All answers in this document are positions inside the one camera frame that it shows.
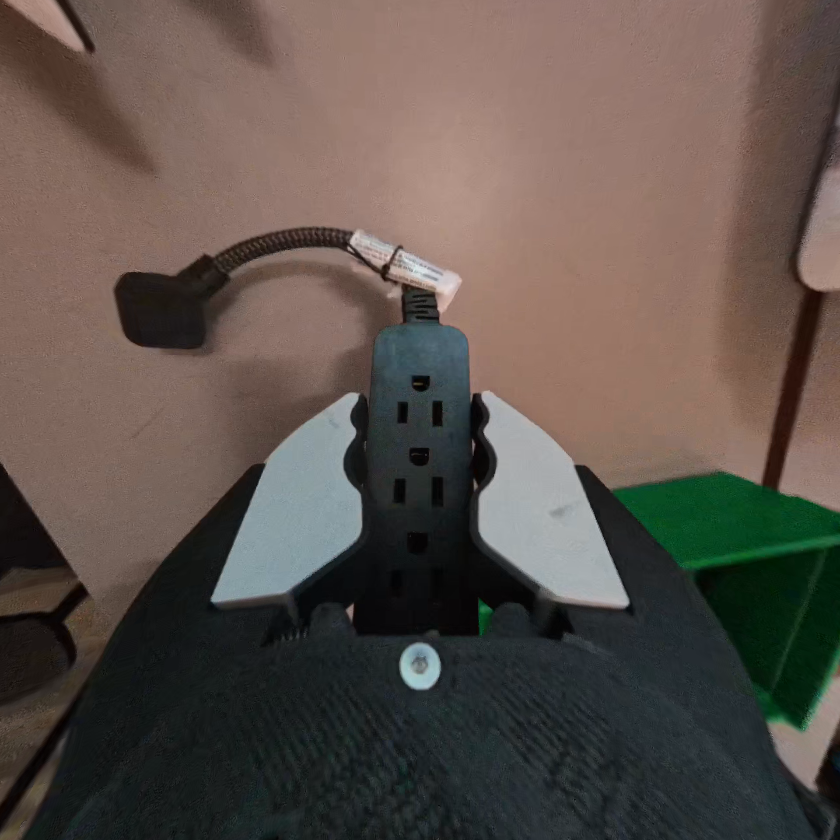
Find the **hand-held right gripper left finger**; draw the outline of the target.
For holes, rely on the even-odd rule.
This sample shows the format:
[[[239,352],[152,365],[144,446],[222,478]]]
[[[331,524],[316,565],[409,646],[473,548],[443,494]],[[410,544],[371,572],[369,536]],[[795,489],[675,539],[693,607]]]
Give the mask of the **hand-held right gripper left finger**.
[[[283,606],[307,623],[317,606],[360,597],[368,402],[351,392],[268,456],[217,579],[218,610]]]

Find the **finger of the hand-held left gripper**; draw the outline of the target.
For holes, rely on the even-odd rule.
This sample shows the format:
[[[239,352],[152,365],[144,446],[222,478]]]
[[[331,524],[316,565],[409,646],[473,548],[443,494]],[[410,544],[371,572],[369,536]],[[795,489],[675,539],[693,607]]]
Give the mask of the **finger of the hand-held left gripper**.
[[[95,45],[71,1],[2,1],[40,31],[80,54],[93,54]]]

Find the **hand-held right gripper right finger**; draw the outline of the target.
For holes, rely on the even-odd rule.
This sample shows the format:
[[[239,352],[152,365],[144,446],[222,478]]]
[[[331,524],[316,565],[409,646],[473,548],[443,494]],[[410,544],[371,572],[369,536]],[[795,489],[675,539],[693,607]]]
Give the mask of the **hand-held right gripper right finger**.
[[[475,394],[472,408],[469,532],[480,596],[545,616],[564,607],[626,612],[631,599],[572,457],[493,392]]]

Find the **green plastic bin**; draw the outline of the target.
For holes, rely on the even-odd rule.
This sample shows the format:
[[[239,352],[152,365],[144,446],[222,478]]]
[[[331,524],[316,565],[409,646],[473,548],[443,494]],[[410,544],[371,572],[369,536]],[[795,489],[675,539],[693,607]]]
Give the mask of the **green plastic bin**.
[[[797,728],[838,668],[838,513],[728,473],[610,491],[577,467],[631,599],[546,635],[604,649],[721,732]]]

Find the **black power strip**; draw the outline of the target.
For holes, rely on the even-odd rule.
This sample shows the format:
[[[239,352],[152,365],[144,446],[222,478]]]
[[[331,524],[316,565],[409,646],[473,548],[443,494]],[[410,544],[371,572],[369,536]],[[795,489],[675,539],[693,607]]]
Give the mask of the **black power strip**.
[[[364,443],[364,518],[359,599],[363,634],[478,630],[469,561],[473,495],[469,348],[439,321],[445,273],[402,246],[360,231],[294,227],[203,255],[175,275],[129,272],[114,297],[122,332],[159,350],[195,350],[208,302],[248,263],[302,249],[335,249],[398,287],[402,322],[374,341]]]

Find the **wood-edged desk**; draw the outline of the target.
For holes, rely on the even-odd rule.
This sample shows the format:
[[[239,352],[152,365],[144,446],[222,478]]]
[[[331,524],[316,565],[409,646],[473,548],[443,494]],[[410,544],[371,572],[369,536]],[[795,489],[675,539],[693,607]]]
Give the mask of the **wood-edged desk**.
[[[839,109],[826,133],[805,201],[790,268],[803,288],[780,396],[773,415],[762,485],[778,490],[795,431],[823,308],[839,289]]]

